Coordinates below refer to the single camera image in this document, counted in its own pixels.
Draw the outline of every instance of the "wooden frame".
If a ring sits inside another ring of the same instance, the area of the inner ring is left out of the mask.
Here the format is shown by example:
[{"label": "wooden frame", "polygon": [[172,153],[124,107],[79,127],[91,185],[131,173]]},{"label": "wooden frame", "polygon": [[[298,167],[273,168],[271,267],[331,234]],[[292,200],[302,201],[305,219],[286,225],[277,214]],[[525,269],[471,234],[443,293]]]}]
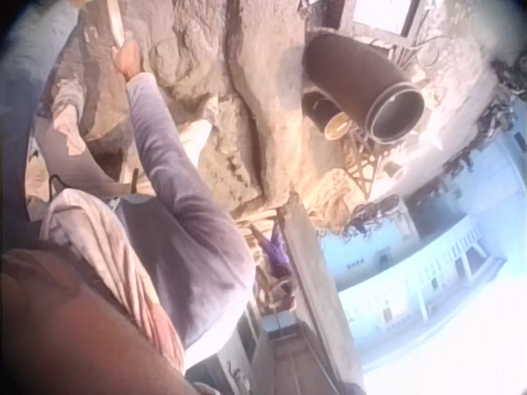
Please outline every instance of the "wooden frame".
[{"label": "wooden frame", "polygon": [[382,40],[386,43],[410,48],[414,43],[420,21],[425,13],[426,0],[412,0],[400,35],[355,22],[353,16],[356,5],[357,0],[346,1],[339,30],[345,30],[346,33],[352,35],[371,37],[374,40]]}]

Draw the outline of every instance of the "stone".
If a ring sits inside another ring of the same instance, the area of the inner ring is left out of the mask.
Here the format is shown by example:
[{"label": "stone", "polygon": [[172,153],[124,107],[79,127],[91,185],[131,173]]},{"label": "stone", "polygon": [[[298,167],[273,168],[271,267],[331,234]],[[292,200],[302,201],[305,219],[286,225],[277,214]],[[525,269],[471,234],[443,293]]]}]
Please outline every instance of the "stone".
[{"label": "stone", "polygon": [[287,201],[301,157],[305,29],[297,6],[239,0],[229,15],[228,62],[256,123],[267,207]]}]

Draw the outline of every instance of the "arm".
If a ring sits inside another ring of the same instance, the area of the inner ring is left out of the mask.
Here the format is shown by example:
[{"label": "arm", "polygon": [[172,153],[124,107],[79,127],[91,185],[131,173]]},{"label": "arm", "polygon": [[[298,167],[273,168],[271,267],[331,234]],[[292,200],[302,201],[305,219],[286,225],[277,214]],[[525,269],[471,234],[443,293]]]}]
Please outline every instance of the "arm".
[{"label": "arm", "polygon": [[45,11],[29,7],[7,37],[0,61],[2,251],[21,247],[28,238],[25,176],[33,114],[77,16],[78,9],[65,0]]},{"label": "arm", "polygon": [[149,73],[132,78],[128,100],[139,158],[157,198],[194,240],[217,257],[253,266],[236,224],[213,201],[187,157],[156,78]]}]

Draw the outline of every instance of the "wire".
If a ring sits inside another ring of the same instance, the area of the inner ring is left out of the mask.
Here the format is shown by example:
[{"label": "wire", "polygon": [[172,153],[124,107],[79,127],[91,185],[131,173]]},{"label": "wire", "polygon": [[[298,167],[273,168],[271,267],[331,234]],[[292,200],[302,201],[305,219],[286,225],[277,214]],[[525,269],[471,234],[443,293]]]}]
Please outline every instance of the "wire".
[{"label": "wire", "polygon": [[406,67],[408,67],[408,65],[413,61],[414,58],[416,58],[417,60],[417,63],[419,64],[419,66],[422,66],[424,68],[428,68],[428,67],[433,67],[436,65],[436,63],[439,61],[439,57],[441,55],[441,51],[439,49],[437,49],[437,55],[436,57],[431,61],[429,62],[428,64],[422,64],[420,61],[419,61],[419,58],[417,57],[417,55],[419,54],[419,51],[421,51],[421,49],[427,45],[427,44],[430,44],[432,41],[435,41],[435,40],[438,40],[438,39],[444,39],[444,40],[450,40],[449,37],[446,37],[445,35],[437,35],[435,37],[431,37],[430,39],[425,39],[422,43],[420,44],[417,44],[417,45],[414,45],[413,47],[410,47],[408,49],[410,50],[413,50],[415,52],[413,52],[410,57],[406,60],[406,62],[401,66],[401,68],[405,69]]}]

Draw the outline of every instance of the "window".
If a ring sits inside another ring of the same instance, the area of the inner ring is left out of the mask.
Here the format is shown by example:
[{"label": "window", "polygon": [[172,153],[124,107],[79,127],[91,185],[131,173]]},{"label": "window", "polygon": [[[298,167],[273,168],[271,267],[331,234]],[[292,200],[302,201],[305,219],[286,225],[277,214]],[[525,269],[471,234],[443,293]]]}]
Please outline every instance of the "window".
[{"label": "window", "polygon": [[241,345],[244,347],[247,359],[251,362],[253,360],[254,350],[256,350],[256,341],[254,339],[253,331],[250,329],[249,319],[247,318],[246,313],[243,313],[236,328],[238,329]]},{"label": "window", "polygon": [[516,142],[518,143],[518,145],[520,146],[520,149],[523,151],[523,152],[527,152],[527,146],[525,145],[525,139],[524,137],[521,135],[521,132],[518,132],[514,135],[514,139],[516,140]]}]

